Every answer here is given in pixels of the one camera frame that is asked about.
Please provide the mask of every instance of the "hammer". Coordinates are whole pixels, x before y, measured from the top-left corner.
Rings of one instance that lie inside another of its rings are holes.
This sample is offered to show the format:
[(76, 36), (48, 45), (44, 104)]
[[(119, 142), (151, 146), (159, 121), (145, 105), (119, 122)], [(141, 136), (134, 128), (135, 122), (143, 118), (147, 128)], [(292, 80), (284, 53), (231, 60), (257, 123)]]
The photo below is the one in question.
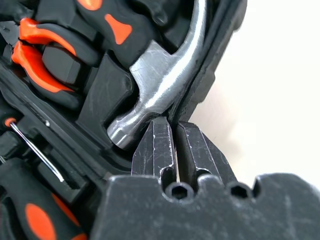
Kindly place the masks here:
[(194, 0), (189, 32), (178, 51), (171, 55), (152, 40), (130, 67), (139, 99), (131, 111), (118, 116), (107, 129), (120, 149), (134, 146), (145, 126), (162, 115), (187, 86), (204, 44), (206, 17), (207, 0)]

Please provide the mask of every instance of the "pliers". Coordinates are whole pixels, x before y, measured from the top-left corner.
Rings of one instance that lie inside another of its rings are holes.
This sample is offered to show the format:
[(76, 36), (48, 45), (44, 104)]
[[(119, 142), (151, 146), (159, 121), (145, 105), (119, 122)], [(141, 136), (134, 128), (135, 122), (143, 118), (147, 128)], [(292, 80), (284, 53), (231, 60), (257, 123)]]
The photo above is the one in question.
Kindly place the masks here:
[(82, 97), (59, 83), (46, 70), (42, 62), (42, 54), (32, 45), (56, 42), (85, 64), (96, 67), (99, 64), (100, 55), (89, 43), (64, 27), (52, 23), (38, 24), (30, 18), (23, 18), (20, 26), (14, 22), (0, 22), (0, 32), (7, 43), (14, 47), (12, 61), (24, 68), (37, 91), (70, 110), (76, 111), (80, 108)]

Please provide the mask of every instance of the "black handle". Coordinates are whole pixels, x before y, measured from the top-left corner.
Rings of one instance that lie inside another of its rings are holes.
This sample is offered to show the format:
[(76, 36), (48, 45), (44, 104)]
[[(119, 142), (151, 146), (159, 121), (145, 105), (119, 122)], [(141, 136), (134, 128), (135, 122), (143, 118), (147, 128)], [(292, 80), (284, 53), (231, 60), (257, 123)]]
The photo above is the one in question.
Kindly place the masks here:
[(107, 40), (119, 62), (129, 68), (148, 48), (157, 34), (150, 21), (125, 0), (75, 0), (84, 19)]
[(70, 46), (72, 46), (75, 53), (74, 55), (78, 57), (81, 61), (83, 61), (85, 64), (91, 67), (99, 66), (101, 55), (96, 50), (94, 50), (92, 46), (78, 34), (73, 33), (62, 26), (51, 23), (38, 24), (37, 28), (39, 30), (49, 30), (50, 32), (59, 35)]
[(13, 158), (0, 166), (0, 186), (11, 198), (21, 227), (30, 239), (86, 240), (66, 205)]

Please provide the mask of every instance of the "screwdriver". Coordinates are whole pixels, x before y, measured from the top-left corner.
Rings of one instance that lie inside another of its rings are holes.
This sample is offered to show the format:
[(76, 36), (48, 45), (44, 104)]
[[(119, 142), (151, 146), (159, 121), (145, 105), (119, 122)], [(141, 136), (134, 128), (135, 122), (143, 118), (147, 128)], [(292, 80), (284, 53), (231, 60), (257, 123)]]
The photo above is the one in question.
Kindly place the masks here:
[(28, 171), (22, 159), (0, 157), (0, 186), (12, 200), (27, 239), (86, 240), (69, 208)]
[(11, 128), (16, 132), (25, 143), (33, 150), (33, 152), (43, 161), (43, 163), (53, 172), (53, 174), (60, 180), (64, 181), (64, 177), (59, 172), (59, 170), (51, 163), (51, 161), (36, 147), (36, 145), (30, 141), (17, 127), (17, 119), (21, 117), (21, 114), (9, 106), (6, 101), (3, 99), (3, 96), (0, 96), (0, 130), (4, 131), (7, 128)]

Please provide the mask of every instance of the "metal tool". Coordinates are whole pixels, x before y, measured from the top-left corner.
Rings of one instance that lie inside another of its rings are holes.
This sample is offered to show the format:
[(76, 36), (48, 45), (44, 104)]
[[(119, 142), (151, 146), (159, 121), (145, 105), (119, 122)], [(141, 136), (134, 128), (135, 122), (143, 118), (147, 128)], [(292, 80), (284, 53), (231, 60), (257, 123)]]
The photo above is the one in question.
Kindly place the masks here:
[(6, 160), (5, 157), (0, 156), (0, 162), (1, 162), (2, 164), (5, 164), (5, 163), (7, 162), (7, 160)]
[(5, 131), (11, 128), (15, 131), (25, 143), (34, 151), (34, 153), (44, 162), (44, 164), (53, 172), (54, 175), (60, 180), (64, 181), (63, 176), (58, 169), (51, 163), (51, 161), (30, 141), (17, 127), (16, 122), (22, 117), (21, 113), (11, 107), (0, 94), (0, 130)]
[(149, 122), (163, 114), (186, 87), (202, 50), (207, 0), (195, 0), (189, 32), (179, 50), (170, 55), (157, 42), (130, 67), (140, 91), (133, 110), (117, 117), (107, 134), (121, 149), (130, 148)]
[(62, 176), (62, 174), (59, 172), (59, 170), (39, 150), (39, 148), (37, 148), (37, 146), (19, 130), (17, 125), (14, 123), (14, 119), (12, 119), (12, 122), (9, 122), (9, 125), (12, 128), (12, 130), (14, 130), (25, 141), (25, 143), (33, 150), (33, 152), (43, 161), (43, 163), (51, 170), (51, 172), (53, 172), (53, 174), (60, 180), (60, 182), (63, 182), (65, 179)]
[[(274, 173), (258, 176), (250, 188), (197, 126), (178, 122), (174, 131), (173, 138), (164, 118), (151, 121), (131, 176), (108, 179), (91, 239), (319, 239), (320, 192), (314, 186)], [(181, 182), (173, 182), (174, 146)]]

